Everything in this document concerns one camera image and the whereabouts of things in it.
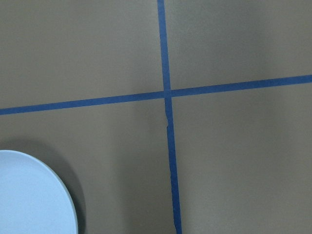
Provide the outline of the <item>blue plate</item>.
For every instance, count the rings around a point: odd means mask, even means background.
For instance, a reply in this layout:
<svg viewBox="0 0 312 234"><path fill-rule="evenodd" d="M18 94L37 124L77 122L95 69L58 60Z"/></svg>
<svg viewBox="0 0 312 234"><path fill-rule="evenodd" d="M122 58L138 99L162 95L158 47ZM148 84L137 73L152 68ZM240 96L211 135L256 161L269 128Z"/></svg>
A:
<svg viewBox="0 0 312 234"><path fill-rule="evenodd" d="M72 198L58 175L22 152L0 152L0 232L77 234Z"/></svg>

